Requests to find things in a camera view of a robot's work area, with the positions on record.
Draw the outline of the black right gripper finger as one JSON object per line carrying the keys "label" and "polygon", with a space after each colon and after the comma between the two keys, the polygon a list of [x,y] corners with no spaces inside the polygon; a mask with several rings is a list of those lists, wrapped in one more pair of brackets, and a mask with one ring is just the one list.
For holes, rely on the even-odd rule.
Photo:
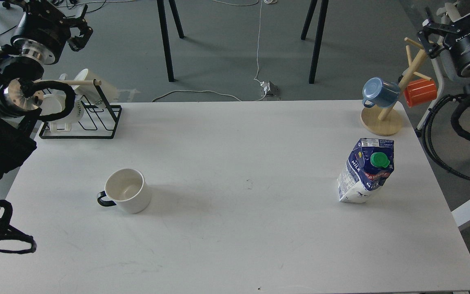
{"label": "black right gripper finger", "polygon": [[440,24],[450,26],[456,26],[467,15],[470,15],[470,10],[465,2],[446,2],[436,10],[436,16],[440,18]]}
{"label": "black right gripper finger", "polygon": [[430,19],[423,21],[423,28],[417,33],[420,44],[423,46],[424,52],[429,58],[436,58],[448,49],[448,46],[444,46],[442,41],[431,43],[429,37],[431,35],[438,35],[445,37],[448,33],[448,25],[434,22]]}

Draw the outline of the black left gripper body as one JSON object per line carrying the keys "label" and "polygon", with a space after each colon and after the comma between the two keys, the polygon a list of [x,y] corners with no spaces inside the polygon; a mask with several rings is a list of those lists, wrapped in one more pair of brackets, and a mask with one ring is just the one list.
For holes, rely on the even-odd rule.
{"label": "black left gripper body", "polygon": [[47,0],[23,0],[19,3],[24,15],[15,30],[15,48],[32,40],[49,50],[63,50],[72,37],[70,25],[77,23]]}

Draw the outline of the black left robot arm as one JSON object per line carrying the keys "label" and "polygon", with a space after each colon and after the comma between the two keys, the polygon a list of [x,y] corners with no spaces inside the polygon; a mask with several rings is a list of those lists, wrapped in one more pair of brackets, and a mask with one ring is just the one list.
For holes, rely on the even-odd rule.
{"label": "black left robot arm", "polygon": [[[57,63],[65,45],[83,49],[93,34],[85,19],[87,5],[72,17],[47,0],[4,0],[2,5],[21,7],[24,14],[11,42],[0,45],[0,179],[37,148],[30,135],[38,121],[65,118],[75,106],[69,84],[42,80],[44,66]],[[11,203],[0,200],[0,253],[34,253],[35,240],[10,224],[12,214]]]}

